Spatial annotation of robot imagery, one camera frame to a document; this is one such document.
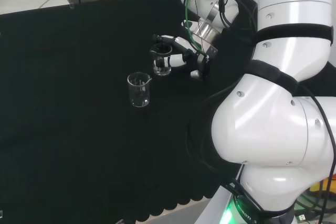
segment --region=black cloth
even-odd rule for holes
[[[212,197],[236,175],[239,165],[221,160],[209,137],[206,154],[220,175],[185,148],[190,113],[251,58],[253,49],[230,33],[216,42],[205,82],[183,71],[154,77],[150,105],[130,105],[127,76],[153,75],[152,35],[181,36],[182,20],[180,0],[101,0],[0,16],[2,223],[146,220]],[[239,14],[237,24],[244,22]],[[209,130],[207,116],[194,137]]]

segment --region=glass beaker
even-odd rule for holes
[[[167,76],[172,71],[168,64],[168,58],[173,51],[172,46],[165,43],[159,43],[150,49],[150,53],[154,59],[153,71],[158,76]]]
[[[150,102],[150,81],[152,78],[141,72],[132,73],[127,77],[129,96],[134,107],[145,107]]]

